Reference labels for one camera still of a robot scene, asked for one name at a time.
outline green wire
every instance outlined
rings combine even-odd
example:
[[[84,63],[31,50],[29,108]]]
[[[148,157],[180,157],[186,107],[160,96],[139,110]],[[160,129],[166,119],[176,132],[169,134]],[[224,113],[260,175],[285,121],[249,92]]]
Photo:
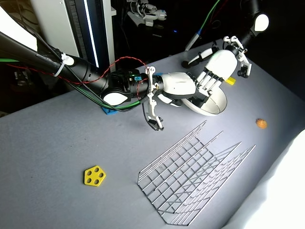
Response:
[[[83,90],[82,88],[77,88],[77,89],[79,89],[80,91],[82,91],[83,93],[85,93],[89,98],[91,98],[91,99],[93,99],[96,103],[98,103],[100,106],[103,106],[103,107],[106,107],[106,108],[108,108],[108,109],[112,109],[110,106],[108,106],[108,105],[106,105],[106,104],[103,104],[103,103],[101,103],[100,101],[98,101],[98,100],[96,100],[94,97],[92,97],[86,90]],[[118,107],[116,107],[116,108],[118,108],[118,109],[125,109],[125,108],[130,108],[130,107],[133,107],[133,106],[135,106],[135,105],[138,105],[138,104],[140,104],[140,101],[136,101],[136,102],[134,102],[134,103],[132,103],[132,104],[128,104],[128,105],[125,105],[125,106],[118,106]]]
[[[19,61],[7,59],[7,58],[0,58],[0,62],[19,62]]]
[[[214,10],[214,8],[217,6],[217,4],[220,2],[220,0],[217,0],[217,2],[213,5],[213,7],[211,8],[210,12],[208,13],[208,15],[206,16],[202,26],[200,27],[199,33],[201,33],[201,30],[203,29],[204,25],[206,24],[206,21],[208,20],[210,14],[212,13],[212,11]]]

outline zip tie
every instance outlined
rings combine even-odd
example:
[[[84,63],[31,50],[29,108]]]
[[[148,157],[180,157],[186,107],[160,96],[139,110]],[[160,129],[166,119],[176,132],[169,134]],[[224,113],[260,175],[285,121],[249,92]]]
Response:
[[[54,77],[57,77],[59,75],[59,73],[61,73],[63,67],[65,66],[65,64],[68,63],[68,59],[69,56],[67,56],[64,52],[61,55],[61,59],[62,59],[62,63],[61,66],[59,67],[58,71],[54,74]]]

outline orange seashell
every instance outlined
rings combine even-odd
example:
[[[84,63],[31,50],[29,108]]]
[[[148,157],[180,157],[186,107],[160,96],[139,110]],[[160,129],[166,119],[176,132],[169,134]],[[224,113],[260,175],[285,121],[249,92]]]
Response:
[[[267,122],[266,122],[264,119],[261,119],[261,118],[258,118],[258,119],[256,120],[256,125],[257,125],[259,128],[261,128],[261,129],[265,129],[265,128],[267,128],[267,126],[268,126]]]

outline gray table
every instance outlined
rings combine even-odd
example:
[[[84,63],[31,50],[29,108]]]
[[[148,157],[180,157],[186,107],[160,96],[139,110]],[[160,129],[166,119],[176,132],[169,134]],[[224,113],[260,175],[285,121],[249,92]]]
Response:
[[[182,60],[211,44],[153,64],[157,72],[183,71]],[[190,69],[198,74],[203,64]],[[105,115],[70,92],[0,119],[1,229],[156,229],[165,225],[136,185],[138,172],[181,137],[208,120],[204,142],[224,130],[213,150],[242,141],[255,151],[189,226],[220,228],[255,187],[287,143],[304,127],[305,103],[253,64],[249,79],[222,89],[226,110],[215,117],[187,107],[158,103],[165,129],[154,132],[140,107]],[[255,125],[264,118],[269,127]],[[100,165],[107,177],[99,188],[83,184],[84,170]]]

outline metal wire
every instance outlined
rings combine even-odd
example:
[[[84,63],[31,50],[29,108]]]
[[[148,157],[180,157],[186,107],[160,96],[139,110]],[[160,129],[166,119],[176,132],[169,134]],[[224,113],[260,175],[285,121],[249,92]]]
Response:
[[[138,185],[167,224],[188,226],[255,148],[233,156],[241,142],[212,153],[198,139],[204,124],[140,171]]]

